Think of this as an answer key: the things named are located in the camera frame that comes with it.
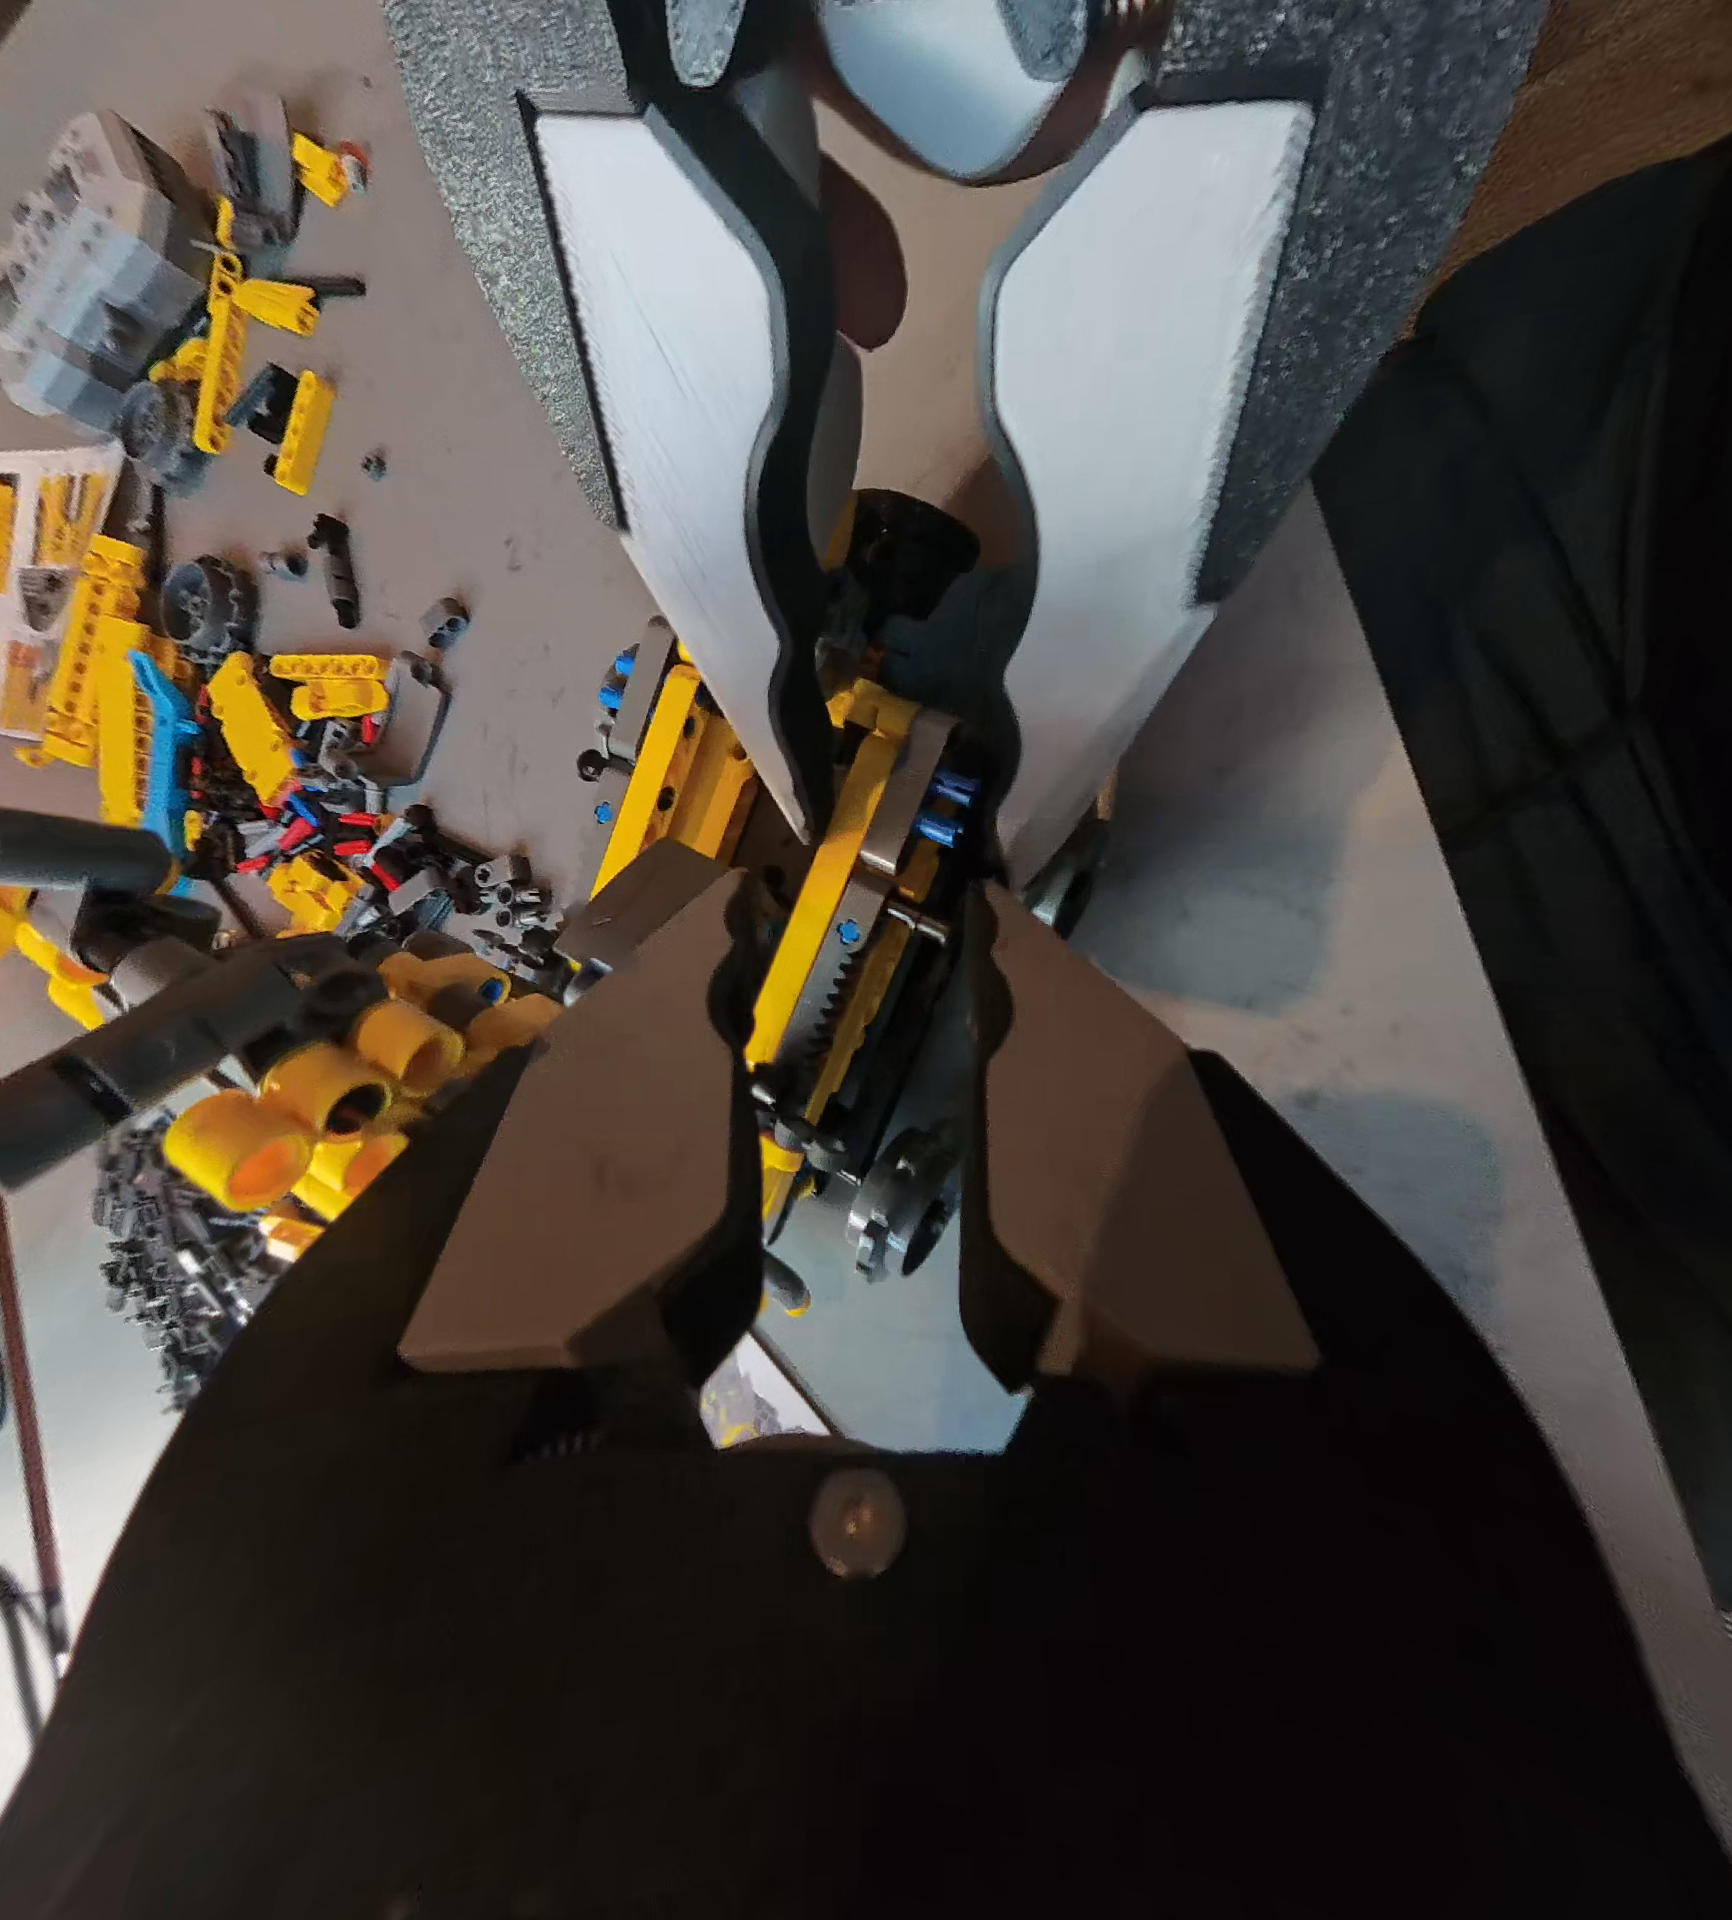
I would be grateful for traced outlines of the yellow toy brick vehicle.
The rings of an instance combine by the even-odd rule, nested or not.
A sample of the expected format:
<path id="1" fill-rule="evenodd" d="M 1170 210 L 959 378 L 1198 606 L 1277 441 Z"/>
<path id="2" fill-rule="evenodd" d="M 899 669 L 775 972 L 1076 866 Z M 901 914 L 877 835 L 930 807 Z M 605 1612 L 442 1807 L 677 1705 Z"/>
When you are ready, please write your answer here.
<path id="1" fill-rule="evenodd" d="M 710 866 L 741 866 L 762 887 L 766 964 L 748 1045 L 749 1068 L 774 1059 L 780 1040 L 810 1030 L 816 990 L 834 981 L 839 960 L 895 907 L 946 920 L 940 947 L 953 941 L 981 793 L 973 749 L 953 715 L 891 692 L 862 669 L 851 669 L 851 662 L 857 657 L 866 665 L 890 665 L 891 653 L 870 616 L 890 621 L 895 612 L 935 611 L 946 586 L 971 568 L 977 540 L 948 512 L 901 492 L 860 488 L 839 519 L 851 544 L 846 558 L 829 568 L 828 611 L 838 629 L 823 635 L 838 781 L 825 838 L 812 849 L 762 860 L 762 853 L 780 849 L 780 838 L 761 812 L 749 754 L 710 700 L 704 669 L 663 621 L 651 621 L 647 635 L 612 660 L 597 689 L 605 747 L 580 758 L 584 781 L 620 775 L 623 785 L 597 802 L 609 844 L 591 914 L 567 914 L 558 928 L 547 930 L 557 956 L 547 985 L 562 994 L 558 1005 L 616 968 L 616 946 L 637 946 L 628 907 L 642 893 L 628 881 L 650 887 L 663 876 L 651 860 L 660 844 Z M 17 941 L 22 925 L 49 943 L 70 946 L 88 887 L 151 893 L 168 874 L 164 847 L 149 835 L 134 838 L 106 822 L 3 812 L 0 959 L 7 950 L 27 956 Z M 30 960 L 49 974 L 51 991 L 57 964 Z M 955 1150 L 946 1133 L 928 1129 L 897 1133 L 884 1147 L 884 1129 L 942 979 L 946 964 L 930 959 L 930 946 L 908 947 L 828 1116 L 807 1124 L 761 1111 L 768 1235 L 777 1235 L 799 1195 L 820 1193 L 833 1180 L 862 1180 L 868 1198 L 852 1205 L 847 1227 L 862 1276 L 874 1277 L 890 1258 L 911 1269 L 932 1247 L 950 1214 L 946 1187 Z M 181 1112 L 207 1094 L 201 1068 L 216 1064 L 227 1049 L 232 1045 L 201 1043 L 198 1067 L 151 1068 L 128 1094 L 168 1094 L 169 1111 Z M 93 1089 L 110 1099 L 110 1112 L 80 1125 L 80 1111 L 70 1107 L 43 1125 L 42 1169 L 88 1139 L 116 1130 L 127 1093 L 116 1079 L 94 1083 Z"/>

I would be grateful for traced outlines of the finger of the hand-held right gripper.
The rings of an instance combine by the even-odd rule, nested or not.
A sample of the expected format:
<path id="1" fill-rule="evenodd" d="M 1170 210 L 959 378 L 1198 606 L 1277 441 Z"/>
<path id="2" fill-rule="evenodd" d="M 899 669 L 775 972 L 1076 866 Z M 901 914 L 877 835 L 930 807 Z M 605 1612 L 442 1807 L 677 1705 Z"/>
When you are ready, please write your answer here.
<path id="1" fill-rule="evenodd" d="M 860 438 L 812 106 L 536 108 L 530 141 L 620 544 L 812 842 L 828 546 Z"/>
<path id="2" fill-rule="evenodd" d="M 1031 586 L 995 807 L 1035 876 L 1217 602 L 1200 586 L 1314 110 L 1120 99 L 993 257 L 981 406 L 1025 516 Z"/>

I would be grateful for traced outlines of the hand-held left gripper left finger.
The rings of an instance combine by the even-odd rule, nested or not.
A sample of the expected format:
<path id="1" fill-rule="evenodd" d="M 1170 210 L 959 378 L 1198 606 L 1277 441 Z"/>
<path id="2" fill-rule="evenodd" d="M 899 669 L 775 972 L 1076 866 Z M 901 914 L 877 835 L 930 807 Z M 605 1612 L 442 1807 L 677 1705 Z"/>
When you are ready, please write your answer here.
<path id="1" fill-rule="evenodd" d="M 696 1393 L 762 1293 L 745 874 L 704 866 L 543 1030 L 400 1357 L 426 1375 L 569 1370 Z"/>

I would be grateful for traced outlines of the dark grey toothed wheel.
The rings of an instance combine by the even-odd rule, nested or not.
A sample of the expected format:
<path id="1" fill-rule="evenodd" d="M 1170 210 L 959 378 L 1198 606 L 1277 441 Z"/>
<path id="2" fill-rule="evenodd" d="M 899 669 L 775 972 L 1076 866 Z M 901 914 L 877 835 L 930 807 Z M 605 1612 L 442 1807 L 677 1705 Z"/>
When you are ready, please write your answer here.
<path id="1" fill-rule="evenodd" d="M 159 629 L 194 662 L 218 662 L 256 648 L 256 576 L 223 557 L 203 553 L 174 563 L 159 581 Z"/>

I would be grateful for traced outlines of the grey toothed rack piece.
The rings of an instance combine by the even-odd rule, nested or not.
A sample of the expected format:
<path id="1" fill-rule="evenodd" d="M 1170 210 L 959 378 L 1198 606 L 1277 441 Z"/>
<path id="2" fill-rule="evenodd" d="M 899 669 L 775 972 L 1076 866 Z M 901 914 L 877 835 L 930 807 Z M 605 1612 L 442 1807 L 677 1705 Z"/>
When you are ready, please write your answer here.
<path id="1" fill-rule="evenodd" d="M 816 990 L 810 1030 L 780 1040 L 774 1059 L 752 1067 L 757 1111 L 797 1116 L 807 1124 L 828 1116 L 878 1021 L 908 947 L 942 946 L 946 936 L 946 920 L 915 907 L 895 907 L 890 920 L 862 936 L 839 960 L 834 981 Z"/>

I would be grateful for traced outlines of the person's right hand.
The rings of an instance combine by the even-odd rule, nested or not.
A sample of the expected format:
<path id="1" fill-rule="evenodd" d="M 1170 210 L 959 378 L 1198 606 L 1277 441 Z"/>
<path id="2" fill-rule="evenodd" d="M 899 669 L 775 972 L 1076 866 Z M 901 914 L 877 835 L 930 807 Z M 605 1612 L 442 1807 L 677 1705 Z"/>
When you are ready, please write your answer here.
<path id="1" fill-rule="evenodd" d="M 908 264 L 899 228 L 877 192 L 839 160 L 820 151 L 834 326 L 860 352 L 887 348 L 908 307 Z"/>

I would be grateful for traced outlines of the open instruction booklet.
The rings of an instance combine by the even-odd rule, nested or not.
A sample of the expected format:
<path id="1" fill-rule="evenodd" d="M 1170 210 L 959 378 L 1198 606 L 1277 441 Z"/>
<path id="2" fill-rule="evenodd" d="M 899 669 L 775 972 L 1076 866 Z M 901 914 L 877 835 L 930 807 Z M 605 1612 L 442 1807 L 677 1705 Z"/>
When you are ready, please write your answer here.
<path id="1" fill-rule="evenodd" d="M 757 1443 L 839 1443 L 829 1418 L 757 1331 L 741 1334 L 714 1366 L 698 1389 L 696 1407 L 714 1451 Z"/>

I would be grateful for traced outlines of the short yellow beam brick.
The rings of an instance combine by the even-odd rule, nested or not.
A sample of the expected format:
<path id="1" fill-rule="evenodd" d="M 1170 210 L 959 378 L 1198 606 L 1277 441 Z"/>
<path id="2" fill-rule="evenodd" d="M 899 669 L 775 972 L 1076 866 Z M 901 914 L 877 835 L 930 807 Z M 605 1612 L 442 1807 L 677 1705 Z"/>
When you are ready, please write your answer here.
<path id="1" fill-rule="evenodd" d="M 334 384 L 319 370 L 301 370 L 297 376 L 277 445 L 262 463 L 277 488 L 297 497 L 307 497 L 315 488 L 334 398 Z"/>

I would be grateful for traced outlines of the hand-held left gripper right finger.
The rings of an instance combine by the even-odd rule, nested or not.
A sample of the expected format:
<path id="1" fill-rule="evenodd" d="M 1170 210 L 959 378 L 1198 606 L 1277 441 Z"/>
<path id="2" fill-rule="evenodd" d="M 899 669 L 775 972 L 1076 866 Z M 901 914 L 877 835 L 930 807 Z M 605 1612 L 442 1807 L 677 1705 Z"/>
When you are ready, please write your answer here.
<path id="1" fill-rule="evenodd" d="M 1000 883 L 968 896 L 967 964 L 959 1320 L 995 1380 L 1314 1370 L 1187 1043 Z"/>

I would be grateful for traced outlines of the pile of loose brick pieces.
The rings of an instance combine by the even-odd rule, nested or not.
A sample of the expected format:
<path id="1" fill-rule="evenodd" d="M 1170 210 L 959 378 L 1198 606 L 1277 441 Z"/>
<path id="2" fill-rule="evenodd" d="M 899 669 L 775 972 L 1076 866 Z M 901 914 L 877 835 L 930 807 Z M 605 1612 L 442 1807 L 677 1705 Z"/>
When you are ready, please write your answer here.
<path id="1" fill-rule="evenodd" d="M 237 438 L 274 452 L 310 370 L 246 374 L 257 321 L 232 307 L 245 278 L 294 280 L 268 273 L 312 200 L 290 130 L 277 97 L 250 121 L 212 112 L 207 300 L 143 376 L 198 384 L 194 441 L 213 458 Z M 168 1094 L 121 1094 L 103 1139 L 93 1219 L 110 1235 L 114 1305 L 156 1334 L 178 1378 L 195 1378 L 281 1267 L 400 1160 L 406 1130 L 499 1052 L 536 1043 L 562 994 L 547 985 L 551 893 L 526 858 L 481 858 L 426 803 L 397 803 L 441 727 L 439 648 L 463 611 L 436 608 L 426 652 L 397 657 L 262 652 L 256 639 L 218 662 L 185 660 L 146 585 L 164 497 L 123 455 L 127 527 L 88 546 L 33 758 L 93 766 L 97 665 L 119 643 L 149 648 L 201 720 L 190 860 L 164 849 L 151 893 L 88 887 L 70 946 L 27 925 L 17 941 L 57 964 L 51 994 L 88 1030 L 134 1013 L 159 979 L 201 986 L 240 960 L 294 964 L 297 1013 L 203 1067 L 208 1089 L 181 1112 Z"/>

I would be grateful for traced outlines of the small grey wheel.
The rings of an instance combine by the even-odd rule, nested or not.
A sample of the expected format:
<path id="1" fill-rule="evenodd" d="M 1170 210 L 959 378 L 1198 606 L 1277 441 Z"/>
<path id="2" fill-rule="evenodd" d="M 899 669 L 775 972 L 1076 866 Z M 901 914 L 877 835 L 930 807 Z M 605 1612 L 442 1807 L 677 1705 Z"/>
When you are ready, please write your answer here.
<path id="1" fill-rule="evenodd" d="M 110 427 L 127 460 L 172 497 L 198 492 L 213 458 L 194 441 L 198 396 L 190 378 L 142 378 L 121 398 Z"/>

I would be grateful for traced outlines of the grey battery box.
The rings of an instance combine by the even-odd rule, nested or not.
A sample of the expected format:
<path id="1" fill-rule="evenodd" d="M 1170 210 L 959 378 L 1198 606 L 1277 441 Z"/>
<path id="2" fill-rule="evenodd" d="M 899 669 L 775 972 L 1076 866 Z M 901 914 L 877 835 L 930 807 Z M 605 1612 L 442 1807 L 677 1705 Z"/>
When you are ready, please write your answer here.
<path id="1" fill-rule="evenodd" d="M 109 433 L 203 307 L 212 245 L 212 200 L 172 153 L 116 110 L 75 115 L 0 245 L 3 392 Z"/>

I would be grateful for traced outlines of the blue brick separator tool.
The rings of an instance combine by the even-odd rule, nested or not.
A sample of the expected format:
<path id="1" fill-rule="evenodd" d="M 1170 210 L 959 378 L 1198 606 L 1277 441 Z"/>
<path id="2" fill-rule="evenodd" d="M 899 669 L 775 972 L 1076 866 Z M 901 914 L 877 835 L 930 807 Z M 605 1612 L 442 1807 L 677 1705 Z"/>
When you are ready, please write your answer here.
<path id="1" fill-rule="evenodd" d="M 143 830 L 172 860 L 190 860 L 190 758 L 201 720 L 190 699 L 137 643 L 106 652 L 94 673 L 94 784 L 101 822 Z"/>

